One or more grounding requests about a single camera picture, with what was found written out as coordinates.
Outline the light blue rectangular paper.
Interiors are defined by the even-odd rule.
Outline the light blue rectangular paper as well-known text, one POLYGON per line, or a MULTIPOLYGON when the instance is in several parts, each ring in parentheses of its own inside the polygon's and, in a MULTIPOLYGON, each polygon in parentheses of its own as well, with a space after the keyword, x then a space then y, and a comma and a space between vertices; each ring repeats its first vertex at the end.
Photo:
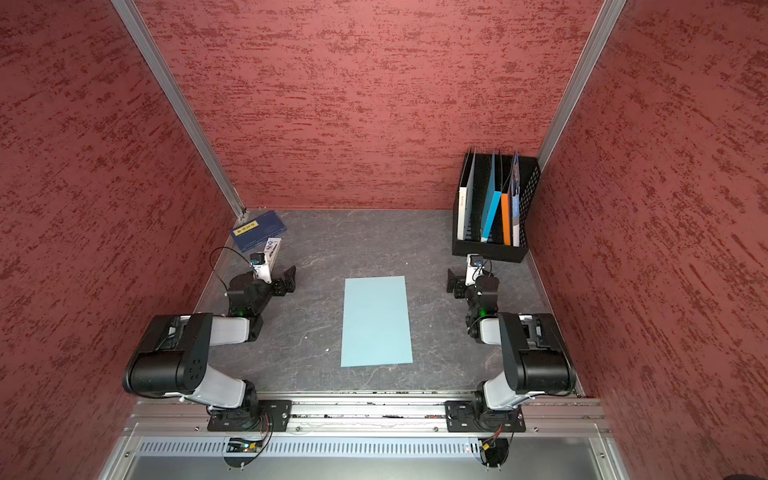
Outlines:
POLYGON ((347 279, 344 285, 341 366, 388 366, 412 362, 405 278, 347 279))

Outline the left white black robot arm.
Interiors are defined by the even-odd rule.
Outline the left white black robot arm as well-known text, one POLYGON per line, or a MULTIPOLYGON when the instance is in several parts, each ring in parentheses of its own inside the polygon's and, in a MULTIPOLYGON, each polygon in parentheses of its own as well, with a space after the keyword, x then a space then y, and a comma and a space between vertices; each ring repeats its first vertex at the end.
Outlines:
POLYGON ((214 346, 256 341, 270 300, 295 289, 294 266, 271 282, 244 273, 229 283, 225 316, 203 312, 154 317, 126 367, 123 389, 142 398, 179 398, 203 405, 211 431, 268 428, 272 418, 259 405, 253 383, 222 373, 208 358, 214 346))

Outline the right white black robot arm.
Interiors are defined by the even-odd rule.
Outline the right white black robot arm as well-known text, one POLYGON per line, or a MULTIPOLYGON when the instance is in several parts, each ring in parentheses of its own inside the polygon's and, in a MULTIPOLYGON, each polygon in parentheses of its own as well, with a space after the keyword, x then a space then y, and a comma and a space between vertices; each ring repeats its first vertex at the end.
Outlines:
POLYGON ((467 301, 467 334, 501 349, 501 373, 479 384, 469 407, 473 421, 486 430, 509 421, 524 403, 539 396, 571 395, 576 385, 554 317, 501 311, 499 286, 499 279, 483 267, 468 268, 462 276, 447 272, 446 291, 467 301))

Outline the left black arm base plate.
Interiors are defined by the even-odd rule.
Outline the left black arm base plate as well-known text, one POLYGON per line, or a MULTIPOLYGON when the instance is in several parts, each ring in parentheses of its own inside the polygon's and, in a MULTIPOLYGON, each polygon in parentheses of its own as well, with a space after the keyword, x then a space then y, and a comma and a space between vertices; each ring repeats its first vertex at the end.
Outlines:
POLYGON ((234 409, 209 411, 209 432, 270 433, 285 432, 291 417, 290 400, 258 400, 234 409))

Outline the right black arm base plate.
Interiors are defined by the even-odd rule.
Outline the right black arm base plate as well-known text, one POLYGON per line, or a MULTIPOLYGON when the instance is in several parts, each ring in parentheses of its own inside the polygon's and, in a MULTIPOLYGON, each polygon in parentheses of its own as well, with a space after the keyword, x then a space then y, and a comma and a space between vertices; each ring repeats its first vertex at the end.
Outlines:
POLYGON ((491 410, 476 402, 446 401, 446 425, 452 433, 522 433, 526 425, 522 410, 491 410))

